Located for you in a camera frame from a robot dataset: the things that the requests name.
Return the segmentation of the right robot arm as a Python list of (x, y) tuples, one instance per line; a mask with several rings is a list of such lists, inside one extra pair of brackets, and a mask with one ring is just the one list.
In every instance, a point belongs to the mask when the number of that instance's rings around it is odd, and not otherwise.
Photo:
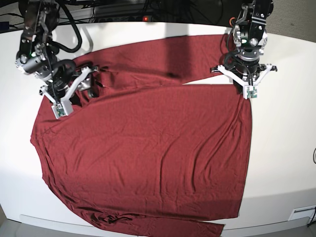
[[(78, 43), (68, 48), (52, 39), (52, 32), (59, 24), (59, 10), (63, 9), (70, 21)], [(31, 0), (24, 17), (24, 29), (16, 56), (16, 67), (25, 75), (33, 75), (44, 85), (39, 93), (49, 99), (57, 119), (70, 115), (74, 109), (75, 93), (88, 91), (90, 97), (97, 97), (93, 90), (93, 73), (99, 68), (93, 65), (77, 67), (74, 60), (60, 60), (60, 50), (75, 53), (82, 46), (82, 37), (70, 11), (61, 0)]]

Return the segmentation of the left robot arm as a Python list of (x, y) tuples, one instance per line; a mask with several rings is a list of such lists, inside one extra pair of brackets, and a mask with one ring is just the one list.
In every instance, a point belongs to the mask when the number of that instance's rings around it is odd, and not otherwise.
[(223, 63), (211, 69), (232, 79), (244, 99), (256, 98), (259, 83), (269, 72), (277, 71), (275, 65), (260, 63), (268, 40), (267, 17), (273, 8), (272, 0), (244, 0), (238, 17), (230, 20)]

